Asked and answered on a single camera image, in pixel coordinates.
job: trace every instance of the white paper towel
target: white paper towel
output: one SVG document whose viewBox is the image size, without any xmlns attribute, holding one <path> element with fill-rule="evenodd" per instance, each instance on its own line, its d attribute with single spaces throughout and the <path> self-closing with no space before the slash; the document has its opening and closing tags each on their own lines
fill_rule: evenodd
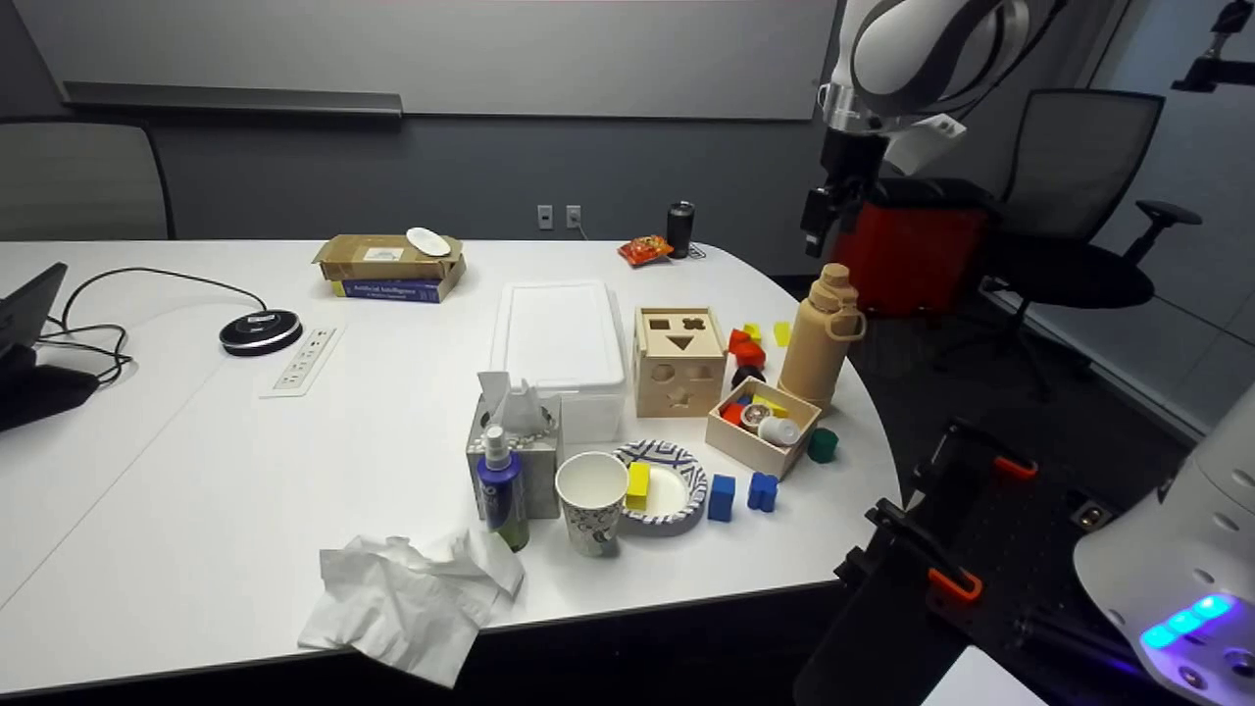
<svg viewBox="0 0 1255 706">
<path fill-rule="evenodd" d="M 455 688 L 477 628 L 520 589 L 520 567 L 487 525 L 413 551 L 357 538 L 323 551 L 323 586 L 302 646 L 357 646 L 414 680 Z"/>
</svg>

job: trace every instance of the yellow bottle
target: yellow bottle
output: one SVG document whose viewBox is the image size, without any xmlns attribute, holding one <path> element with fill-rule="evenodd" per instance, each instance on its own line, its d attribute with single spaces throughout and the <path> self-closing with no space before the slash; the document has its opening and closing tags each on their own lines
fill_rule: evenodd
<svg viewBox="0 0 1255 706">
<path fill-rule="evenodd" d="M 794 306 L 781 390 L 826 414 L 838 365 L 862 338 L 868 318 L 857 309 L 851 271 L 844 262 L 826 262 L 809 300 Z"/>
</svg>

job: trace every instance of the laptop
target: laptop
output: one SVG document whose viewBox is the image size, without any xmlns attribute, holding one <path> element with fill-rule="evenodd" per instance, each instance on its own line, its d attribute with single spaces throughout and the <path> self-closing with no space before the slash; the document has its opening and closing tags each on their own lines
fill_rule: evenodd
<svg viewBox="0 0 1255 706">
<path fill-rule="evenodd" d="M 64 280 L 68 266 L 55 262 L 0 300 L 0 432 L 78 407 L 96 390 L 96 378 L 39 365 L 36 359 L 39 329 Z"/>
</svg>

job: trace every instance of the wall outlet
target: wall outlet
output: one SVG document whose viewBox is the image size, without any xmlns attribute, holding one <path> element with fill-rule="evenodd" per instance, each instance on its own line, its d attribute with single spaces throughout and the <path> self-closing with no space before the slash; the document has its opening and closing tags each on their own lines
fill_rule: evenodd
<svg viewBox="0 0 1255 706">
<path fill-rule="evenodd" d="M 536 227 L 542 227 L 542 232 L 553 227 L 553 204 L 536 204 Z"/>
<path fill-rule="evenodd" d="M 563 227 L 581 232 L 585 227 L 585 207 L 581 204 L 563 204 Z"/>
</svg>

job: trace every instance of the blue block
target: blue block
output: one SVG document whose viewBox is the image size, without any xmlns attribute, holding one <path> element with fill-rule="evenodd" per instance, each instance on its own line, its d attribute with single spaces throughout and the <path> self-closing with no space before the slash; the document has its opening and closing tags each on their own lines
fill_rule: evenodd
<svg viewBox="0 0 1255 706">
<path fill-rule="evenodd" d="M 775 512 L 775 475 L 749 480 L 749 512 L 771 514 Z"/>
<path fill-rule="evenodd" d="M 736 480 L 715 475 L 707 518 L 733 523 Z"/>
</svg>

